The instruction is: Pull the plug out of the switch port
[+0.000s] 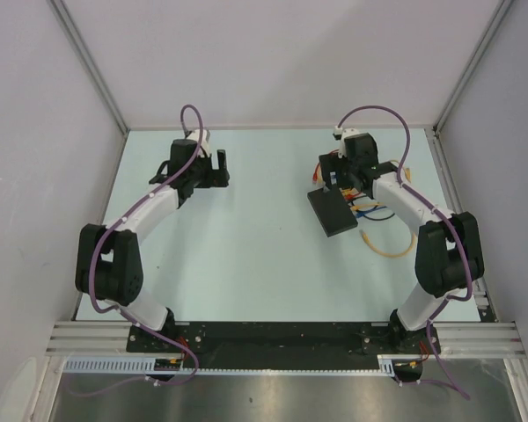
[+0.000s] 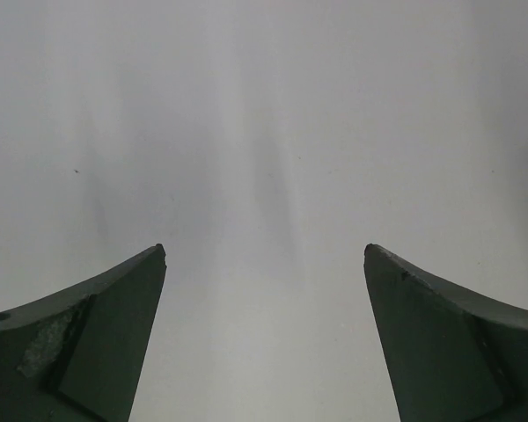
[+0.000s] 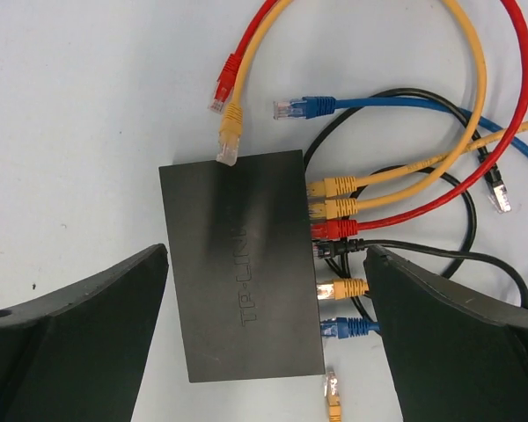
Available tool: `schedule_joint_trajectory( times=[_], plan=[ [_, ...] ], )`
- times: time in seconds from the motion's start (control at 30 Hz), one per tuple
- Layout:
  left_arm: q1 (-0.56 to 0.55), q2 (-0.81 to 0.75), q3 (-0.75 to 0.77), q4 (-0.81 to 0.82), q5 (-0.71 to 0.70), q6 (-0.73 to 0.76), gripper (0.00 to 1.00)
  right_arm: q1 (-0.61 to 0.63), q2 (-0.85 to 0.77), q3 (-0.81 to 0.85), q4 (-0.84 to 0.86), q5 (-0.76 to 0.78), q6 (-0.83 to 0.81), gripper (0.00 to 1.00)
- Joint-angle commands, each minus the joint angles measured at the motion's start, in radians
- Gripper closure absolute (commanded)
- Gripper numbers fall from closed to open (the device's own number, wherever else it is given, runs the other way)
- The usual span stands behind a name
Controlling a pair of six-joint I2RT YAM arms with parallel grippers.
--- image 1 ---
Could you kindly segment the yellow ethernet cable pulled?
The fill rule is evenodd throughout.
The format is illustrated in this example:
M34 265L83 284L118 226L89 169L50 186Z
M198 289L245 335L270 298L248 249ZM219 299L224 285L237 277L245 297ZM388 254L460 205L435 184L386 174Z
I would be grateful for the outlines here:
M317 164L312 174L312 183L318 184L321 182L322 182L321 166L320 164Z

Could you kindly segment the black network switch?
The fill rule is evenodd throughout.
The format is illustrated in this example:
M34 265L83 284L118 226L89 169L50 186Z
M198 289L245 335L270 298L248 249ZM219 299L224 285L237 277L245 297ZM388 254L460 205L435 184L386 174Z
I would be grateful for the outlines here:
M308 192L307 198L327 237L357 227L358 221L337 186Z

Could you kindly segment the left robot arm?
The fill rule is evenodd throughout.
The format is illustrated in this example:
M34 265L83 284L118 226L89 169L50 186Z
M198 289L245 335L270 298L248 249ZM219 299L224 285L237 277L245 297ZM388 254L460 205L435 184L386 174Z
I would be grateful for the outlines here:
M202 135L202 141L194 137ZM217 159L217 167L212 159ZM191 132L172 142L169 159L149 181L151 192L124 216L107 225L87 224L79 235L75 285L92 302L106 302L133 324L148 328L146 340L156 350L175 345L173 312L143 286L140 246L170 214L179 210L196 189L229 185L226 151L212 155L209 132Z

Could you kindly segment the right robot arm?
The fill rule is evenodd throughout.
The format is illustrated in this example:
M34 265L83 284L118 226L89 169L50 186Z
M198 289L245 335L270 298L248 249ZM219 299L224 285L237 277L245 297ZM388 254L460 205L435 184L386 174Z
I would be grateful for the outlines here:
M370 134L338 127L334 139L338 148L319 157L318 188L307 197L327 236L356 227L350 191L366 195L373 207L389 208L409 228L417 283L392 312L385 338L395 351L408 353L420 338L430 338L431 322L449 301L470 299L473 281L483 275L477 220L468 212L441 209L417 192L402 164L379 161Z

